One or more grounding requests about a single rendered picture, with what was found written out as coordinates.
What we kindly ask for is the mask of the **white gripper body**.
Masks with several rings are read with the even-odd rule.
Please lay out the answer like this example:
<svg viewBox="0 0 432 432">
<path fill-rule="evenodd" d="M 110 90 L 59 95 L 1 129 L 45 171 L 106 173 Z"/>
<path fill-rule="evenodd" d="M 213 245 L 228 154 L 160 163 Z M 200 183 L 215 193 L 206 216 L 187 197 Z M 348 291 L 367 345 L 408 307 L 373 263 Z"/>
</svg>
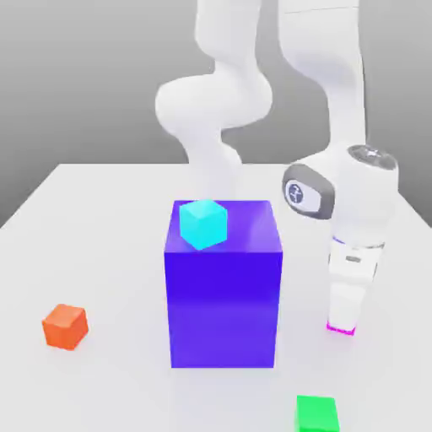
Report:
<svg viewBox="0 0 432 432">
<path fill-rule="evenodd" d="M 382 248 L 332 248 L 329 254 L 331 277 L 368 286 L 375 278 L 382 252 Z"/>
</svg>

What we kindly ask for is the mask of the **small magenta cube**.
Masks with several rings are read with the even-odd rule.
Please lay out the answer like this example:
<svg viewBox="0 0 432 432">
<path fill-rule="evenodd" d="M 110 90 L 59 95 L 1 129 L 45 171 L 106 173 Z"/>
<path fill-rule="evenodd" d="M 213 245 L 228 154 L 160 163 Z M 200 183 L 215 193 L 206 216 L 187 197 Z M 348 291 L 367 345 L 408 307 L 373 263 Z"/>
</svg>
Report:
<svg viewBox="0 0 432 432">
<path fill-rule="evenodd" d="M 333 327 L 330 324 L 330 322 L 328 321 L 327 322 L 327 330 L 331 331 L 331 332 L 336 332 L 336 333 L 340 333 L 340 334 L 343 334 L 343 335 L 347 335 L 347 336 L 353 336 L 355 334 L 356 327 L 354 327 L 351 330 L 344 330 L 344 329 Z"/>
</svg>

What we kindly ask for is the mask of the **small green cube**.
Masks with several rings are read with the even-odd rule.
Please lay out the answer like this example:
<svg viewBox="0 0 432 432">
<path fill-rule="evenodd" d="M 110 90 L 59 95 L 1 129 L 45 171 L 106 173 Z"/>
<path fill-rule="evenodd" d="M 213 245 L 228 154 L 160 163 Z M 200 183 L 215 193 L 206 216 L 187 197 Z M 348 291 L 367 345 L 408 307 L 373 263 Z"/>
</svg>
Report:
<svg viewBox="0 0 432 432">
<path fill-rule="evenodd" d="M 294 432 L 340 432 L 335 400 L 332 397 L 298 395 Z"/>
</svg>

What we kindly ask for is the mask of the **small cyan cube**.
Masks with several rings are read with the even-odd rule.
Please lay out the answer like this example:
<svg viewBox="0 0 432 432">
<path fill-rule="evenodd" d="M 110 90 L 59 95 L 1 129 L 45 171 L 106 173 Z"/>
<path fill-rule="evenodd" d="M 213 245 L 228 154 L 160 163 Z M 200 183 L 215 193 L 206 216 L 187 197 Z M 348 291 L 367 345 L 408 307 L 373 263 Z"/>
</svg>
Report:
<svg viewBox="0 0 432 432">
<path fill-rule="evenodd" d="M 179 207 L 181 237 L 196 250 L 227 240 L 228 211 L 213 200 L 196 200 Z"/>
</svg>

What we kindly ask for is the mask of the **small orange cube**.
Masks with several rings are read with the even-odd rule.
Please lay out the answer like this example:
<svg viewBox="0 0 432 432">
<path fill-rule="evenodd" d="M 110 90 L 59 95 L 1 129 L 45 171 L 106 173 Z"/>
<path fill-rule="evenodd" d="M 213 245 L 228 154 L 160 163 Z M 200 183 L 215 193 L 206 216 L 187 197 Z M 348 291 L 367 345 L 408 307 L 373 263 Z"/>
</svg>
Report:
<svg viewBox="0 0 432 432">
<path fill-rule="evenodd" d="M 73 351 L 89 331 L 84 308 L 58 304 L 42 320 L 42 327 L 49 346 Z"/>
</svg>

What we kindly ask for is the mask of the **large blue box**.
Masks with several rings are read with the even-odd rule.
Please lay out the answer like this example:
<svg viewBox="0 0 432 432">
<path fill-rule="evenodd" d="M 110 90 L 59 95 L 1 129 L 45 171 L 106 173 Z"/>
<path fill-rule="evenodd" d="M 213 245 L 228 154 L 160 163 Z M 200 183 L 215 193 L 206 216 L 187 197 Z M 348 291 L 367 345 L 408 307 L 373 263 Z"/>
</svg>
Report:
<svg viewBox="0 0 432 432">
<path fill-rule="evenodd" d="M 268 201 L 223 201 L 228 239 L 202 251 L 181 238 L 180 201 L 165 242 L 174 368 L 271 368 L 283 247 Z"/>
</svg>

